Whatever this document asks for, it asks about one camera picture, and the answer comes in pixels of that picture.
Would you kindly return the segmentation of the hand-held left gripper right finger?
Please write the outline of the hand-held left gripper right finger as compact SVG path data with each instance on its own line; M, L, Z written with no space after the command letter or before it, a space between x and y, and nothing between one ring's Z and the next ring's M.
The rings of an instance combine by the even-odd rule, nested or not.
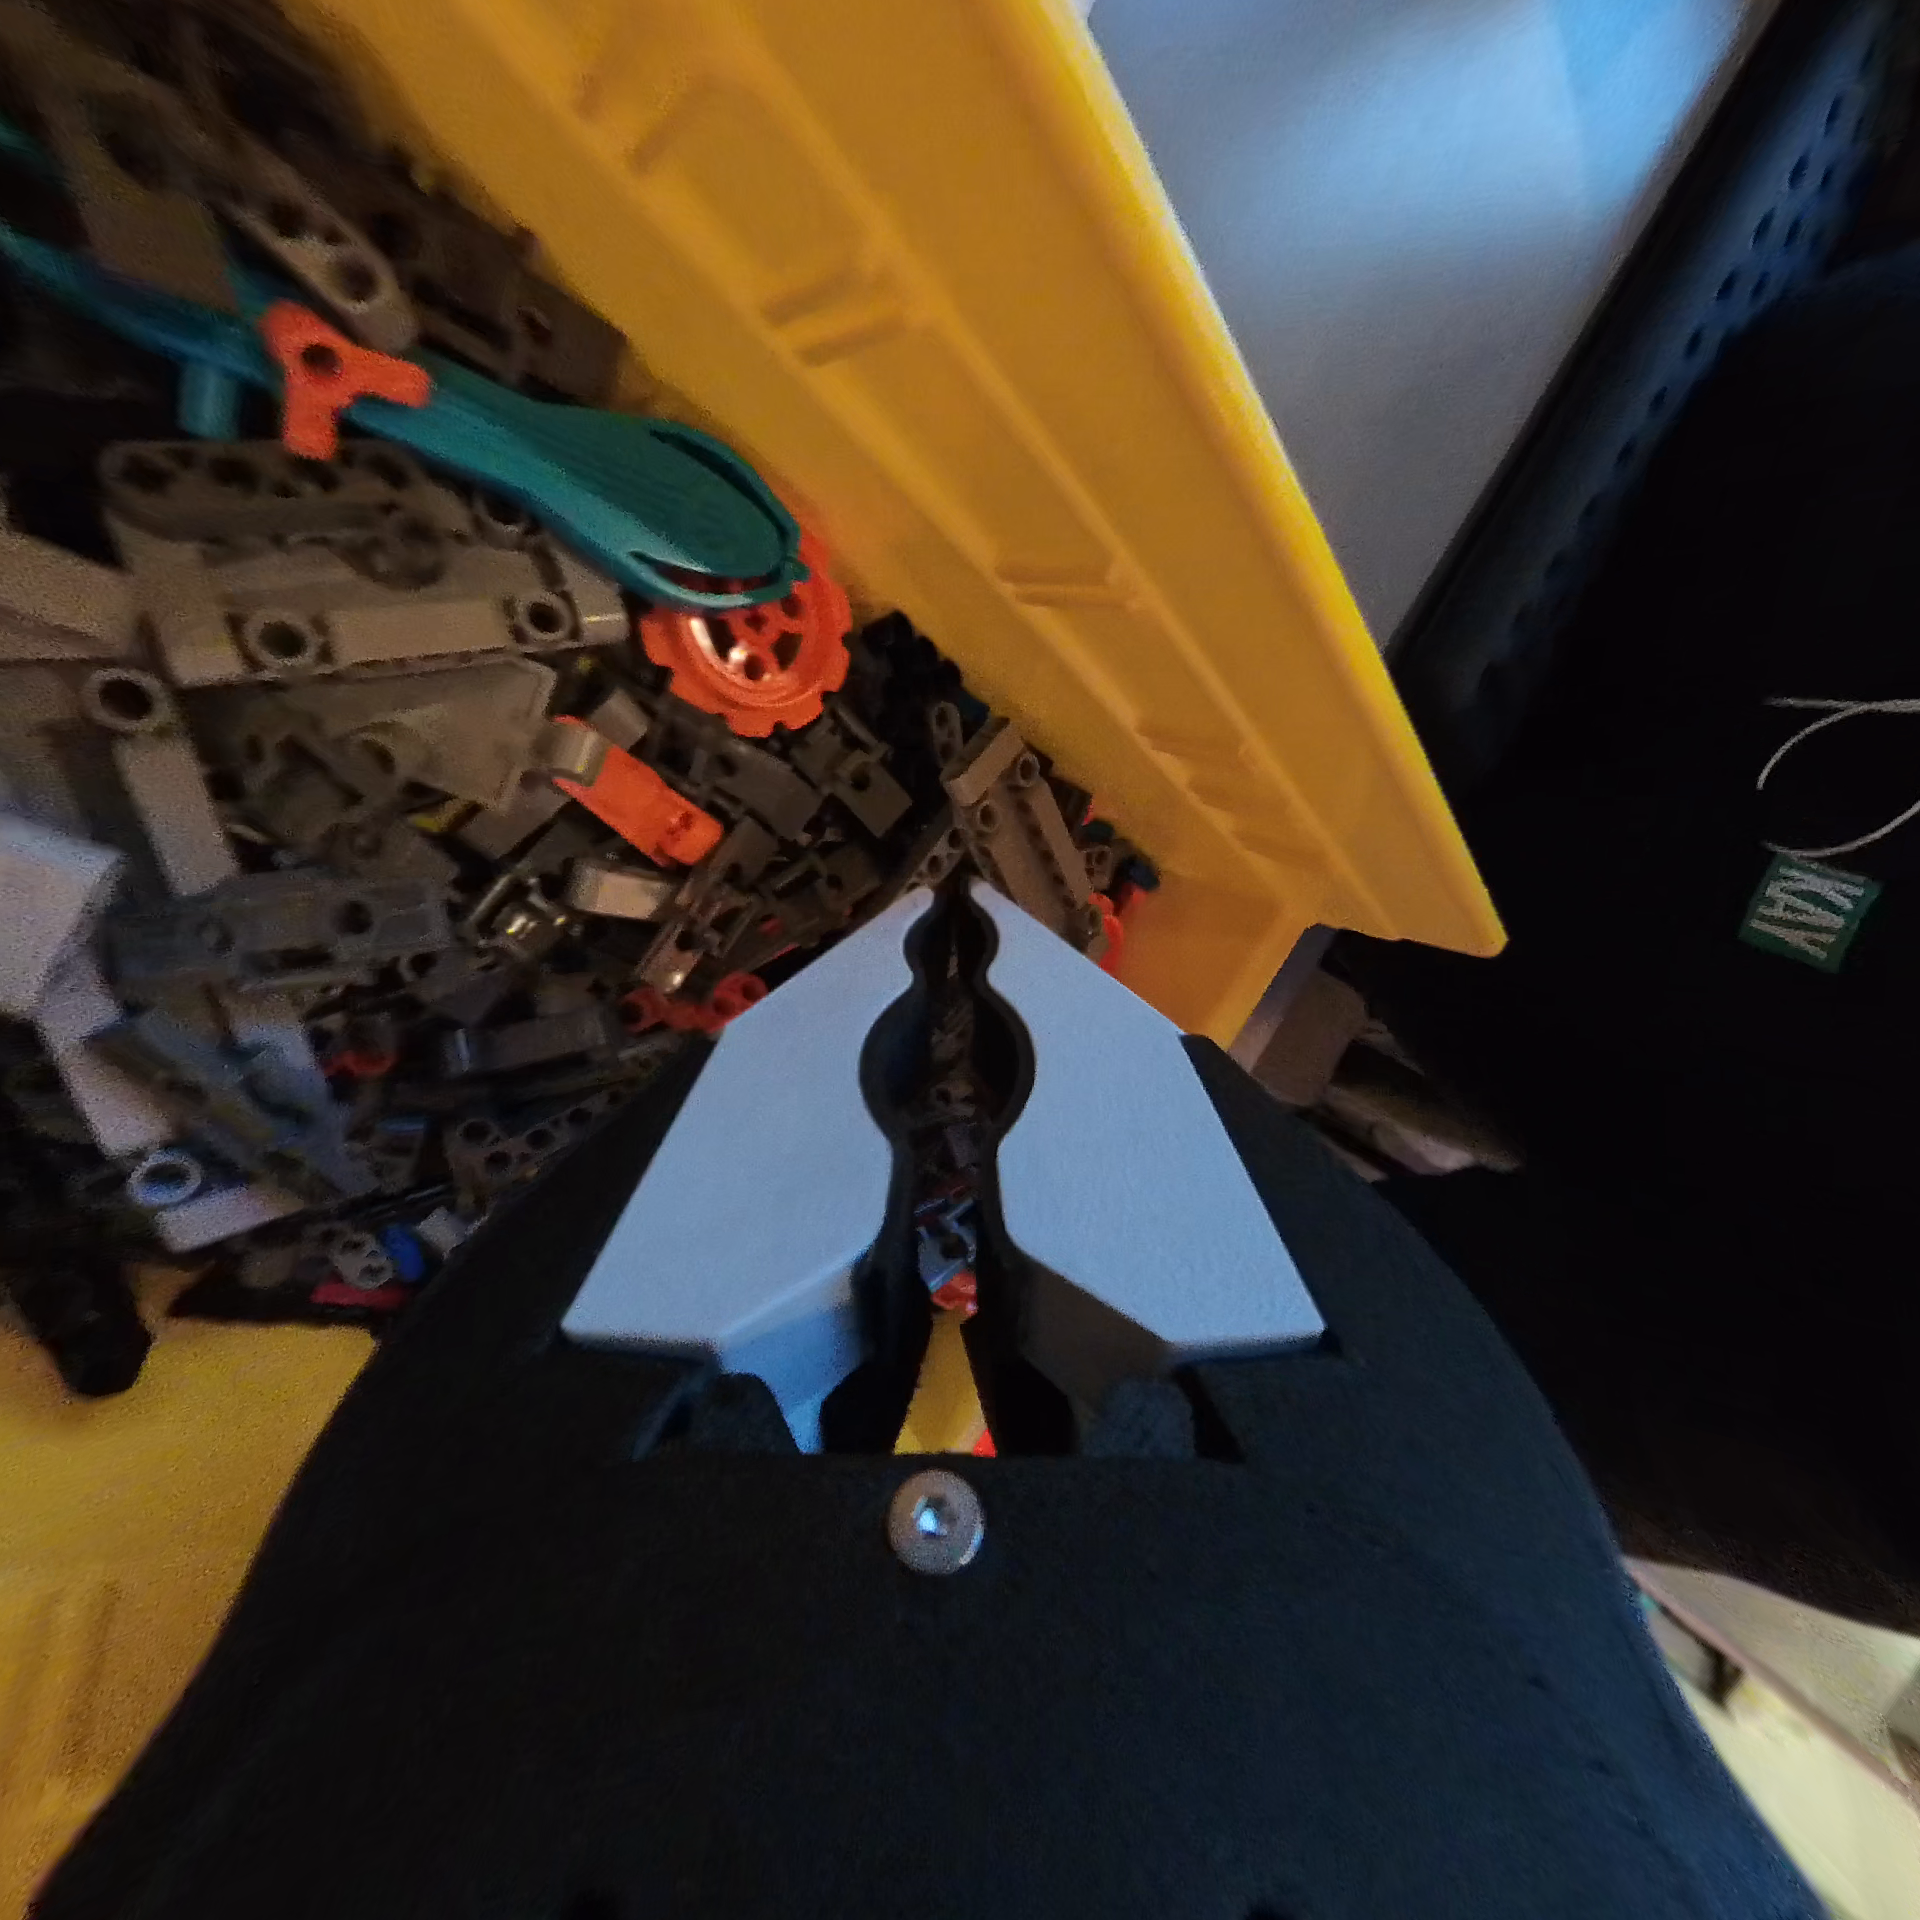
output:
M980 1096L968 1356L1002 1453L1096 1449L1194 1368L1327 1316L1186 1033L984 880L961 894Z

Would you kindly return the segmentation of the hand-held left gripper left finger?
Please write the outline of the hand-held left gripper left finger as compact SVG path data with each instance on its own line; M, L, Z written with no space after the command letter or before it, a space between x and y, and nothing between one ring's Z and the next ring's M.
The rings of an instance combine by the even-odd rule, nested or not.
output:
M754 1378L802 1452L896 1449L930 1334L912 1134L946 908L905 891L728 1026L563 1315L573 1347Z

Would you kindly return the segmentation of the black long holed beam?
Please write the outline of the black long holed beam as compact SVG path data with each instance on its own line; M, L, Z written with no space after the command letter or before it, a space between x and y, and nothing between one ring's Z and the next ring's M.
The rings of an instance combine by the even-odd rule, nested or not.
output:
M920 1270L939 1307L969 1313L977 1260L977 1188L995 1106L996 1042L978 1035L978 981L987 936L969 916L984 880L1085 957L1117 942L1105 883L1114 853L1084 849L1056 787L1012 723L993 718L964 737L955 704L935 704L929 737L944 806L927 827L912 884L954 901L930 1002L929 1083L915 1118Z

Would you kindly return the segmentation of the pile of building parts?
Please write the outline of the pile of building parts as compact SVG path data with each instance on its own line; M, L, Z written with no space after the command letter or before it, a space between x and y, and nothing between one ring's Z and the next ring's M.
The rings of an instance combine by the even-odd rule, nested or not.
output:
M148 188L137 114L309 177L427 350L600 411L639 373L543 234L386 139L289 5L4 5L4 225L215 304L215 241L272 262ZM351 427L299 459L261 390L189 437L184 396L212 388L4 260L4 1320L97 1401L154 1348L152 1258L207 1270L184 1313L401 1320L515 1188L912 886L935 704L1003 718L851 603L824 718L733 737L639 644L677 605L529 509ZM568 724L722 843L629 849L546 779ZM1116 969L1159 866L1026 746L1111 850Z

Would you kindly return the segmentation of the yellow plastic bin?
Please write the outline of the yellow plastic bin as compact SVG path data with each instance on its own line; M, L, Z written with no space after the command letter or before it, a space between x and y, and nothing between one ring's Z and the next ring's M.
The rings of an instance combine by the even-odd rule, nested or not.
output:
M1501 931L1072 6L289 6L631 339L612 413L796 496L1149 853L1090 960L1186 1033L1329 1333L1074 1453L996 1452L977 1260L892 1453L573 1347L737 1016L416 1289L29 1916L1496 1913L1541 1699L1490 1422L1541 1408L1213 1033L1308 926Z

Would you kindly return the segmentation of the orange connector block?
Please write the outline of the orange connector block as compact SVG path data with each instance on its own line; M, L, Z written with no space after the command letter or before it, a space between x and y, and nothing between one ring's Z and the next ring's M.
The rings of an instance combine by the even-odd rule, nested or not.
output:
M656 864L693 868L722 843L728 830L631 752L585 728L568 724L563 734L583 752L548 768L546 779L629 849Z

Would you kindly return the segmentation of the person's black garment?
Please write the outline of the person's black garment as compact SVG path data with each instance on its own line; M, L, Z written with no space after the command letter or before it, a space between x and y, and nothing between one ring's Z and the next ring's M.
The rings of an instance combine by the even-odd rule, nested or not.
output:
M1519 1168L1394 1185L1623 1545L1915 1634L1917 266L1724 353L1459 806L1496 957L1338 966Z

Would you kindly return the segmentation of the large orange toothed sprocket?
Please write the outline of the large orange toothed sprocket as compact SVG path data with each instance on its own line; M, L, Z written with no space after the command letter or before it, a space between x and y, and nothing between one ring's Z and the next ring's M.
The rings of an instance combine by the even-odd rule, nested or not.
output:
M768 603L730 612L651 608L636 627L642 654L667 675L667 692L748 740L824 718L848 678L851 634L848 595L824 572Z

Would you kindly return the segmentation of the teal plastic tool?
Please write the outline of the teal plastic tool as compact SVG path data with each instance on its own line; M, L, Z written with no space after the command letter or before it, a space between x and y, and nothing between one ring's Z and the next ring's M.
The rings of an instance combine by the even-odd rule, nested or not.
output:
M351 427L529 509L647 602L730 612L778 602L807 576L794 513L728 443L684 422L543 400L427 350L393 259L285 157L239 128L160 128L137 114L130 130L132 155L155 161L152 190L184 190L189 210L252 242L272 268L253 269L215 241L219 297L208 304L109 266L99 238L76 252L4 225L4 260L34 293L173 364L184 394L212 388L210 400L181 398L189 437L223 430L228 390L272 396L282 437L282 373L257 323L268 304L293 299L433 377L419 409L360 400L341 419L341 441Z

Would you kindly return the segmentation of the orange looped connector piece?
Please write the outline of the orange looped connector piece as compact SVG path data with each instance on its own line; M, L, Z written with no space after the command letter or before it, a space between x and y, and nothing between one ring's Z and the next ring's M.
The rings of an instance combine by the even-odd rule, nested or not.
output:
M360 400L421 409L433 398L421 365L352 341L299 302L268 304L257 329L282 374L279 438L299 459L329 461Z

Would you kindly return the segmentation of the perforated dark metal panel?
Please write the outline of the perforated dark metal panel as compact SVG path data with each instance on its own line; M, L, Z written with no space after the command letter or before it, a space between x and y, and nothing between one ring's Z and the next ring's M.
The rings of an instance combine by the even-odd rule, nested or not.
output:
M1450 798L1524 728L1628 498L1733 341L1836 252L1907 120L1915 5L1778 5L1385 650Z

